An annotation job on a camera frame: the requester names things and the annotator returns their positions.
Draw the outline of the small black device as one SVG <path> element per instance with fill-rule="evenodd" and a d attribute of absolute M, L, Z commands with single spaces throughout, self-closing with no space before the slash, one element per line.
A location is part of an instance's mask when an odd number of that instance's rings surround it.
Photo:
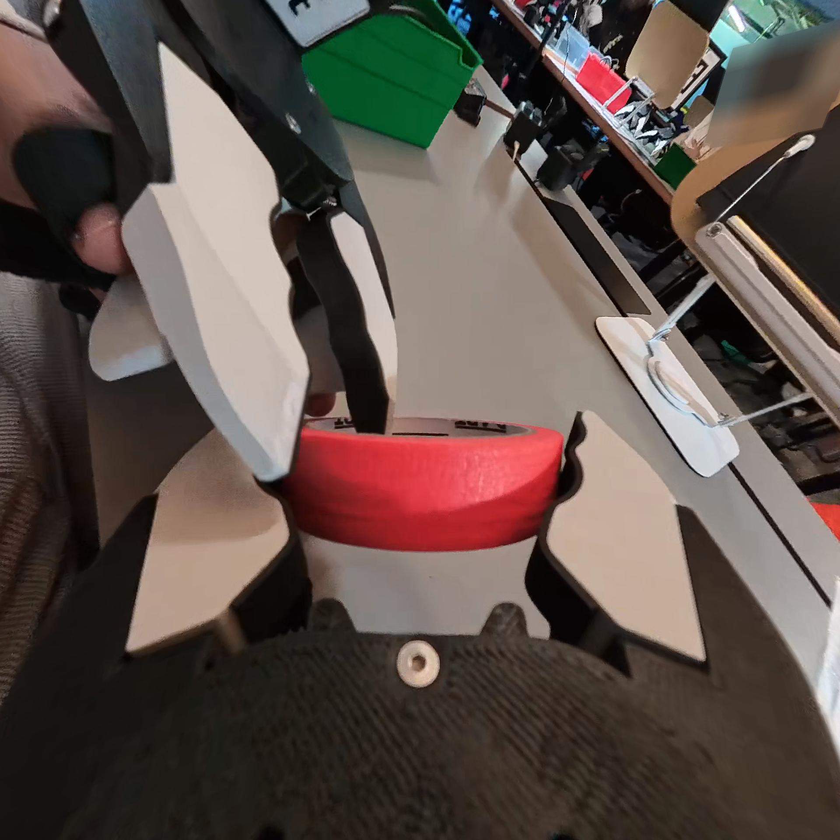
<path fill-rule="evenodd" d="M 472 78 L 458 96 L 453 111 L 461 121 L 475 128 L 480 124 L 486 104 L 487 92 L 478 79 Z"/>

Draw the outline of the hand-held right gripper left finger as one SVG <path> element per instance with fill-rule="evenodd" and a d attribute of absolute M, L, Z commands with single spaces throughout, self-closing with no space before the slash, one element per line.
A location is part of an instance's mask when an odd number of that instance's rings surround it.
<path fill-rule="evenodd" d="M 209 632 L 236 653 L 300 628 L 309 605 L 287 505 L 219 432 L 207 434 L 157 490 L 126 652 L 149 655 Z"/>

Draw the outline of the small green box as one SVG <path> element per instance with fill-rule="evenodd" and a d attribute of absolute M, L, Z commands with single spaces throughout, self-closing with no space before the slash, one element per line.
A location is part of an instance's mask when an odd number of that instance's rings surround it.
<path fill-rule="evenodd" d="M 696 166 L 695 160 L 684 151 L 681 145 L 672 143 L 654 166 L 654 173 L 676 190 Z"/>

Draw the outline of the small tan board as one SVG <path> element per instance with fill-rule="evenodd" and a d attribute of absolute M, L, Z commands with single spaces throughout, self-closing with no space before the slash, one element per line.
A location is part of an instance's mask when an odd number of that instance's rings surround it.
<path fill-rule="evenodd" d="M 625 64 L 625 76 L 641 81 L 658 109 L 667 110 L 707 52 L 709 33 L 671 2 L 655 5 Z"/>

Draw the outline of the red tape roll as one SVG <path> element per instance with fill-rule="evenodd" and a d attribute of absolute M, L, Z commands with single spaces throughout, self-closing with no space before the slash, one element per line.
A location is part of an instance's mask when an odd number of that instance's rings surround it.
<path fill-rule="evenodd" d="M 348 416 L 307 421 L 280 484 L 300 530 L 397 552 L 495 549 L 535 536 L 558 495 L 559 432 L 399 417 L 389 434 Z"/>

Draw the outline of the grey desk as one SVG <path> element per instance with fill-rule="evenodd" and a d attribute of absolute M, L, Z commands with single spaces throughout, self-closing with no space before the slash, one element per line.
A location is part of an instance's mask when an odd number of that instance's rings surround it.
<path fill-rule="evenodd" d="M 398 340 L 397 417 L 550 427 L 593 411 L 702 520 L 816 683 L 838 541 L 761 438 L 735 426 L 732 467 L 698 476 L 595 330 L 611 299 L 508 158 L 507 121 L 450 113 L 428 150 L 339 124 L 385 254 Z M 87 371 L 101 540 L 209 430 L 179 372 L 124 381 Z M 374 633 L 475 634 L 493 603 L 525 597 L 533 540 L 474 553 L 367 552 L 303 538 L 314 594 Z"/>

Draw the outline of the person's grey sweater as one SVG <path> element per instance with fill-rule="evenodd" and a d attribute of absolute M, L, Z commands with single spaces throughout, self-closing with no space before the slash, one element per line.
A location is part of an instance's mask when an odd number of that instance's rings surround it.
<path fill-rule="evenodd" d="M 1 700 L 98 552 L 81 341 L 57 287 L 1 278 Z"/>

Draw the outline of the person's left hand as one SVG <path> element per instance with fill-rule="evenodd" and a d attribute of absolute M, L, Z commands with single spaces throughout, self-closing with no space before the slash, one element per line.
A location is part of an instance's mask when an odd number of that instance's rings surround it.
<path fill-rule="evenodd" d="M 63 65 L 36 24 L 2 2 L 1 24 L 2 202 L 35 212 L 36 205 L 13 166 L 24 135 L 67 126 L 111 132 L 108 118 Z M 66 237 L 83 264 L 109 275 L 133 272 L 114 206 L 86 208 Z"/>

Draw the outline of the green plastic bin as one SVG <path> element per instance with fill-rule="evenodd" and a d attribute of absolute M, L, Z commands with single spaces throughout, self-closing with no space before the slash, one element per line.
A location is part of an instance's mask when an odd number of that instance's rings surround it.
<path fill-rule="evenodd" d="M 332 116 L 426 149 L 483 63 L 437 2 L 376 15 L 306 53 L 303 69 Z"/>

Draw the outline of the aluminium rail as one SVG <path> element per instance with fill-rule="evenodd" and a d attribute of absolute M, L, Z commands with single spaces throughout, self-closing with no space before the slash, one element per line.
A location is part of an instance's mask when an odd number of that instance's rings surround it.
<path fill-rule="evenodd" d="M 710 224 L 695 236 L 698 257 L 768 345 L 839 425 L 838 337 L 783 280 L 771 277 L 726 226 Z"/>

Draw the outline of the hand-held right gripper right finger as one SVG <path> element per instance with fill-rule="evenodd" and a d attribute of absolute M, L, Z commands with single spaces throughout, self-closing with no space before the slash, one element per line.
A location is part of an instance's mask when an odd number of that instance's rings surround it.
<path fill-rule="evenodd" d="M 629 645 L 705 664 L 678 505 L 658 473 L 583 411 L 566 441 L 558 491 L 524 577 L 549 639 L 609 664 L 627 663 Z"/>

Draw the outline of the red box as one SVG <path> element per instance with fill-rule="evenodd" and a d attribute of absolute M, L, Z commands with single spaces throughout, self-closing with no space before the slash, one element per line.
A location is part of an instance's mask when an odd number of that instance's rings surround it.
<path fill-rule="evenodd" d="M 608 58 L 590 50 L 575 78 L 576 83 L 594 100 L 615 114 L 624 108 L 630 97 L 630 82 L 622 79 Z"/>

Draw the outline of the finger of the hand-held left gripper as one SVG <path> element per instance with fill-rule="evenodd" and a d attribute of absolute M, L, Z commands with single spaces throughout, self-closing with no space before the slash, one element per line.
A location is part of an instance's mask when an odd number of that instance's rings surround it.
<path fill-rule="evenodd" d="M 396 403 L 395 311 L 382 247 L 356 183 L 310 215 L 297 236 L 297 263 L 308 396 L 342 393 L 357 432 L 388 434 Z"/>
<path fill-rule="evenodd" d="M 286 476 L 310 370 L 270 231 L 266 157 L 222 99 L 159 45 L 172 174 L 125 214 L 123 242 L 187 383 L 261 481 Z"/>

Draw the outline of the black panel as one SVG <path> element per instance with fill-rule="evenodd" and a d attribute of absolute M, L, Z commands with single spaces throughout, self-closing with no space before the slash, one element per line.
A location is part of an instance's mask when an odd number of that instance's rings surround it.
<path fill-rule="evenodd" d="M 839 111 L 809 150 L 781 162 L 739 200 L 751 227 L 832 312 L 839 315 Z"/>

